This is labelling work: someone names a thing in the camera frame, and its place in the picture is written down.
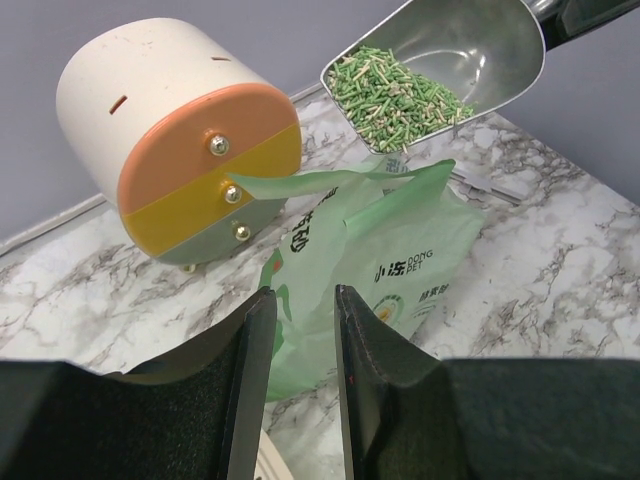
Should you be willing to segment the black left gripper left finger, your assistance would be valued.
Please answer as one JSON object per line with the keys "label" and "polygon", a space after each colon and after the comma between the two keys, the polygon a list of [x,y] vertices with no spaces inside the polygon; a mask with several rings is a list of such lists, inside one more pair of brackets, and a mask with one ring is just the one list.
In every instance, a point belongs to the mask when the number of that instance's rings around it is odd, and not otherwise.
{"label": "black left gripper left finger", "polygon": [[262,288],[224,320],[126,372],[1,364],[5,479],[250,479],[276,327]]}

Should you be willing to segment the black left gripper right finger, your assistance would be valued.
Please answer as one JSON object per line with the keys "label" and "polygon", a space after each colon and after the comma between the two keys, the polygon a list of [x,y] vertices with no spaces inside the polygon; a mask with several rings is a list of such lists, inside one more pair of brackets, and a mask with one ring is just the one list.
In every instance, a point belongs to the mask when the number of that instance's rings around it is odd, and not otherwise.
{"label": "black left gripper right finger", "polygon": [[639,364],[625,359],[439,360],[335,290],[350,479],[635,479]]}

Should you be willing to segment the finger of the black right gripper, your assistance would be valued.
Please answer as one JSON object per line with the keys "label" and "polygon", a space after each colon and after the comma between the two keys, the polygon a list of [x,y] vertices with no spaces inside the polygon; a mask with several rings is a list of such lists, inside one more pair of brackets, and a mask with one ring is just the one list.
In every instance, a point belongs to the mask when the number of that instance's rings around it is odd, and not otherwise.
{"label": "finger of the black right gripper", "polygon": [[639,7],[639,0],[552,1],[542,14],[546,50],[575,40]]}

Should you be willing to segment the silver metal scoop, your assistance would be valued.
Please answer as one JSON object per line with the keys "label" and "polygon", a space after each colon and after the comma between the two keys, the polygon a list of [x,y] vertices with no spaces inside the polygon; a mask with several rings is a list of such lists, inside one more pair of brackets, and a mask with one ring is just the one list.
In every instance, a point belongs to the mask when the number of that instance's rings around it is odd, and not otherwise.
{"label": "silver metal scoop", "polygon": [[410,148],[493,112],[531,89],[545,65],[542,14],[551,2],[408,1],[332,59],[320,82],[338,107],[326,84],[328,67],[358,47],[369,46],[392,50],[410,70],[444,85],[474,108],[471,118]]}

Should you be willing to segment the green cat litter bag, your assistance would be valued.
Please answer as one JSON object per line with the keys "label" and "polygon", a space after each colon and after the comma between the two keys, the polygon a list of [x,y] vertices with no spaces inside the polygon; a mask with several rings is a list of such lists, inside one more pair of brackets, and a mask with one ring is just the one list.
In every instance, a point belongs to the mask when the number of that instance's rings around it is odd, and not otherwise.
{"label": "green cat litter bag", "polygon": [[254,228],[259,206],[318,195],[265,263],[260,284],[277,298],[267,397],[279,401],[334,371],[334,289],[354,287],[374,313],[412,335],[447,291],[484,223],[448,181],[453,160],[411,170],[371,157],[343,170],[226,167],[140,206],[124,208],[125,228],[146,254],[175,265],[204,263]]}

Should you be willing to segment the grey plastic bag clip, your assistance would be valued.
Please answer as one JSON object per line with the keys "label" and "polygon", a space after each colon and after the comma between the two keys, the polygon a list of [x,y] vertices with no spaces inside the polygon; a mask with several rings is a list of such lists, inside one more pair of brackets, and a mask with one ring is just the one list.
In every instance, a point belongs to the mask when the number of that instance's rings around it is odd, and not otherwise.
{"label": "grey plastic bag clip", "polygon": [[451,178],[465,185],[469,192],[488,194],[512,205],[520,205],[524,196],[506,187],[499,186],[492,181],[455,167]]}

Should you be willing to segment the green cat litter pellets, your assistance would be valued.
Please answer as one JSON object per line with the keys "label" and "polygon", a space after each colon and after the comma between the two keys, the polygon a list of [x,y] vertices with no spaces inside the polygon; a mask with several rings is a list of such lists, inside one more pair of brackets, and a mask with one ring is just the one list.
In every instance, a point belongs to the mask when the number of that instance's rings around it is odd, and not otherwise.
{"label": "green cat litter pellets", "polygon": [[392,50],[358,47],[328,67],[326,84],[375,154],[405,151],[474,115],[472,106],[444,85],[410,70]]}

